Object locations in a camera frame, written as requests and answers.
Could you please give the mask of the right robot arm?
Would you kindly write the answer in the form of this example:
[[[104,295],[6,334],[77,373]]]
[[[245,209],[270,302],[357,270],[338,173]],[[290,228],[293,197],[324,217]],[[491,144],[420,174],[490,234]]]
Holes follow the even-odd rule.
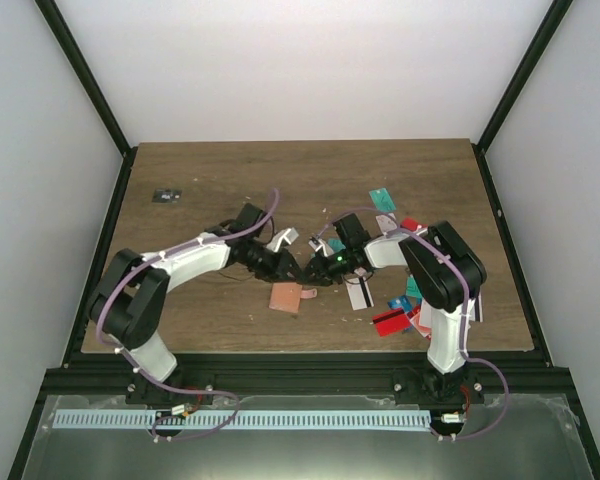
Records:
[[[438,403],[451,400],[460,390],[455,372],[468,361],[470,311],[487,280],[482,261],[447,221],[417,231],[398,226],[373,238],[356,213],[346,212],[326,227],[336,230],[344,249],[328,254],[323,234],[315,235],[314,255],[301,279],[307,285],[326,286],[359,268],[407,268],[431,314],[427,359],[435,370],[424,378],[425,393]]]

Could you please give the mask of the pink leather card holder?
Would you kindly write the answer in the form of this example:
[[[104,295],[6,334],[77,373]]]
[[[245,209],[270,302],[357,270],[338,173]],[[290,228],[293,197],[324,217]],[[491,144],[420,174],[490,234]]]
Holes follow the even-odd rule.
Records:
[[[317,296],[316,288],[304,288],[296,283],[276,283],[272,286],[269,308],[275,311],[296,314],[302,300]]]

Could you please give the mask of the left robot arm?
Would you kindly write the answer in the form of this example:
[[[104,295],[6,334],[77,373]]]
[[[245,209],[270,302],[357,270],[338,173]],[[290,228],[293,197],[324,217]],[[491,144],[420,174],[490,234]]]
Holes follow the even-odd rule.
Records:
[[[86,312],[102,343],[121,350],[135,369],[148,374],[150,393],[161,403],[184,392],[177,360],[158,333],[167,295],[201,275],[241,264],[262,281],[289,282],[301,269],[287,250],[298,238],[295,228],[259,236],[273,213],[250,203],[235,219],[208,228],[194,239],[160,252],[117,252],[87,302]]]

